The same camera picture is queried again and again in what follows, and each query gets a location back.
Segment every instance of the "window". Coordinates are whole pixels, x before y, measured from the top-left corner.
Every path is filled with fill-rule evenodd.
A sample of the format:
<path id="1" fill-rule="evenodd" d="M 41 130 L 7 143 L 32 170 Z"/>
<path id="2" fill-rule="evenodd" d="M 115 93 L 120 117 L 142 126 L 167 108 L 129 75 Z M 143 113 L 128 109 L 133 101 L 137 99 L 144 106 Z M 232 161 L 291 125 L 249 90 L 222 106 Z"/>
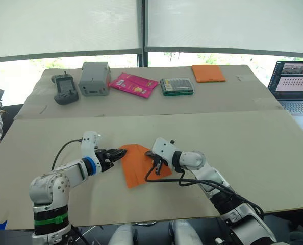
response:
<path id="1" fill-rule="evenodd" d="M 213 53 L 148 53 L 148 67 L 191 65 L 248 65 L 267 87 L 277 60 L 303 61 L 299 57 Z"/>
<path id="2" fill-rule="evenodd" d="M 0 62 L 3 106 L 23 104 L 45 69 L 81 68 L 85 61 L 107 61 L 111 68 L 137 67 L 137 55 L 100 55 Z"/>

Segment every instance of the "orange folded cloth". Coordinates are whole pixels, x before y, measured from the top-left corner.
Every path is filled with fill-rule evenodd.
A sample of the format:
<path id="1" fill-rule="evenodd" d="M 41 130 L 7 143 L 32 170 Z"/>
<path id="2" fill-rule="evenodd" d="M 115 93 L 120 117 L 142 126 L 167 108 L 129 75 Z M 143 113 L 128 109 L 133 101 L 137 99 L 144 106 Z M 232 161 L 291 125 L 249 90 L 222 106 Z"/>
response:
<path id="1" fill-rule="evenodd" d="M 128 188 L 146 183 L 145 176 L 153 166 L 153 160 L 145 155 L 149 149 L 138 144 L 123 145 L 120 149 L 127 149 L 127 153 L 121 158 L 121 165 Z M 156 175 L 153 171 L 148 178 L 156 180 L 170 174 L 171 170 L 168 166 L 163 165 L 160 175 Z"/>
<path id="2" fill-rule="evenodd" d="M 225 77 L 217 65 L 193 65 L 193 73 L 197 82 L 225 82 Z"/>

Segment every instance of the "white table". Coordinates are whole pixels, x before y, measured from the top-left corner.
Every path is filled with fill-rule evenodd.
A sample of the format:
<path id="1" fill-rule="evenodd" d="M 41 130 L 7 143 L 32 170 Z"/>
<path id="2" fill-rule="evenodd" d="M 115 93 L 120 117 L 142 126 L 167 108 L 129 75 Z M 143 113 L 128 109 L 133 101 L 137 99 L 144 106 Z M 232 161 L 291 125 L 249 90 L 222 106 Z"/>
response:
<path id="1" fill-rule="evenodd" d="M 183 151 L 202 151 L 265 212 L 303 208 L 303 130 L 284 110 L 24 119 L 13 123 L 0 145 L 0 222 L 7 220 L 7 229 L 33 228 L 30 182 L 50 170 L 65 142 L 87 130 L 102 134 L 101 148 L 152 147 L 159 136 L 174 139 Z M 58 164 L 76 158 L 80 146 L 74 143 Z M 119 163 L 73 189 L 69 201 L 75 226 L 217 215 L 198 186 L 147 183 L 128 189 Z"/>
<path id="2" fill-rule="evenodd" d="M 164 97 L 160 85 L 145 99 L 111 88 L 108 96 L 85 97 L 58 105 L 54 101 L 55 84 L 51 76 L 63 74 L 64 69 L 45 70 L 32 94 L 16 119 L 167 115 L 228 111 L 256 111 L 282 109 L 268 89 L 246 65 L 220 66 L 226 82 L 197 83 L 191 67 L 113 68 L 111 78 L 122 72 L 160 81 L 162 78 L 189 77 L 195 86 L 194 95 Z M 81 69 L 66 69 L 78 83 Z"/>

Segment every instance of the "game controller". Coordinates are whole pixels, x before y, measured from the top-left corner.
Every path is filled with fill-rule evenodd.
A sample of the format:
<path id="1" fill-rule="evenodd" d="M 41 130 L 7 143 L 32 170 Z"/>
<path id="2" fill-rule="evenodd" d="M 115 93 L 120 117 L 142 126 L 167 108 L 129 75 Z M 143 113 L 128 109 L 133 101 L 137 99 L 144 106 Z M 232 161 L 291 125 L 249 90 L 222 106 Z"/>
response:
<path id="1" fill-rule="evenodd" d="M 73 77 L 64 72 L 63 75 L 54 75 L 51 77 L 53 83 L 56 84 L 58 93 L 54 96 L 54 100 L 59 105 L 66 105 L 79 99 L 77 90 L 75 89 Z"/>

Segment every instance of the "gray device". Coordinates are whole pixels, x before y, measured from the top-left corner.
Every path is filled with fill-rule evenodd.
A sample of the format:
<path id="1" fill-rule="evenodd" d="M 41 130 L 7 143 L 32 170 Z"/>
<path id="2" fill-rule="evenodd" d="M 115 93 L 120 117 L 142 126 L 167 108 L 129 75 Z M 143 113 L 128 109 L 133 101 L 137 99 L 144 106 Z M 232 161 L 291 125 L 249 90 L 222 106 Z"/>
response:
<path id="1" fill-rule="evenodd" d="M 107 62 L 84 62 L 79 89 L 83 96 L 106 96 L 110 93 L 110 80 Z"/>
<path id="2" fill-rule="evenodd" d="M 303 129 L 303 61 L 278 61 L 268 89 Z"/>

